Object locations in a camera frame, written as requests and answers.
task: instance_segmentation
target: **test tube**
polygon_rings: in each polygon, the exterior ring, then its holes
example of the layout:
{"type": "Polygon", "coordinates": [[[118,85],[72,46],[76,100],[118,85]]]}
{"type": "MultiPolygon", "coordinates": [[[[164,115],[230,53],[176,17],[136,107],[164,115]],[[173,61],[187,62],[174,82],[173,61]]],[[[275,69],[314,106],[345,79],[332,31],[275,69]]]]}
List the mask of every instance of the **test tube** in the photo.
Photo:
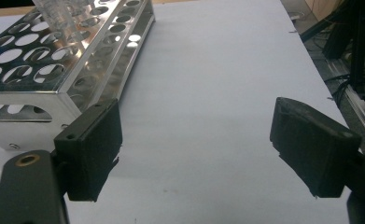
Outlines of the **test tube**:
{"type": "Polygon", "coordinates": [[[33,0],[52,30],[74,28],[75,23],[63,0],[33,0]]]}

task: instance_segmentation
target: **screw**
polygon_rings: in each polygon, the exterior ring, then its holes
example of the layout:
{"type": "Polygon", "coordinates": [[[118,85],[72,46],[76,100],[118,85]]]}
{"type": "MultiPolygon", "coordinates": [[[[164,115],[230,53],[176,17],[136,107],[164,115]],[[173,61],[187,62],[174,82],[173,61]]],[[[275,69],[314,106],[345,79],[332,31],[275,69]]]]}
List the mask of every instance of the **screw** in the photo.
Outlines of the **screw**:
{"type": "Polygon", "coordinates": [[[10,146],[10,147],[13,147],[14,149],[20,149],[20,147],[19,147],[19,146],[17,146],[16,144],[12,144],[12,143],[10,143],[10,144],[9,144],[9,146],[10,146]]]}

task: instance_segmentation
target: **white table surface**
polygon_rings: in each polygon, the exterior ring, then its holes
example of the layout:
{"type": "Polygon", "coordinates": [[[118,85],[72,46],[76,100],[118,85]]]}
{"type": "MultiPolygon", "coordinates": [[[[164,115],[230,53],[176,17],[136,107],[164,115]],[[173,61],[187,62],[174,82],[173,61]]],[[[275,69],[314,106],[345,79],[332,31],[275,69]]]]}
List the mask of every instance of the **white table surface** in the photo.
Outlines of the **white table surface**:
{"type": "Polygon", "coordinates": [[[348,190],[316,200],[269,141],[278,96],[345,125],[279,0],[154,7],[120,162],[97,203],[67,203],[71,223],[347,223],[348,190]]]}

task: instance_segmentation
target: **perforated metal sheet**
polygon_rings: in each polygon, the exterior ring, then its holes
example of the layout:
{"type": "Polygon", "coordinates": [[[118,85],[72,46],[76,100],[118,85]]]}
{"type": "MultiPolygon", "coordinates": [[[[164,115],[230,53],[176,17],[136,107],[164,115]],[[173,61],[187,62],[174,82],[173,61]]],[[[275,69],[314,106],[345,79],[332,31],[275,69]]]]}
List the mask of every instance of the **perforated metal sheet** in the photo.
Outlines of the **perforated metal sheet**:
{"type": "Polygon", "coordinates": [[[86,108],[119,97],[154,21],[149,0],[96,0],[72,15],[75,28],[53,30],[34,9],[0,34],[0,147],[52,150],[86,108]]]}

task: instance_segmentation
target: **bolt hole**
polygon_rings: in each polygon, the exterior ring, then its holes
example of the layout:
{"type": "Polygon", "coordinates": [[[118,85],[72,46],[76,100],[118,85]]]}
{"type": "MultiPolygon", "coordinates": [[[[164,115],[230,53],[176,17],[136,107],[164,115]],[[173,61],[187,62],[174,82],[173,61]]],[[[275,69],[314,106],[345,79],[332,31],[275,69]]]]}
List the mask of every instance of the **bolt hole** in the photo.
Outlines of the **bolt hole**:
{"type": "Polygon", "coordinates": [[[20,149],[19,146],[17,146],[16,144],[9,144],[10,147],[14,148],[14,149],[20,149]]]}
{"type": "Polygon", "coordinates": [[[75,138],[75,135],[72,133],[66,136],[66,139],[69,139],[69,140],[74,139],[74,138],[75,138]]]}
{"type": "Polygon", "coordinates": [[[36,154],[30,154],[19,158],[16,161],[17,166],[27,166],[39,161],[40,156],[36,154]]]}

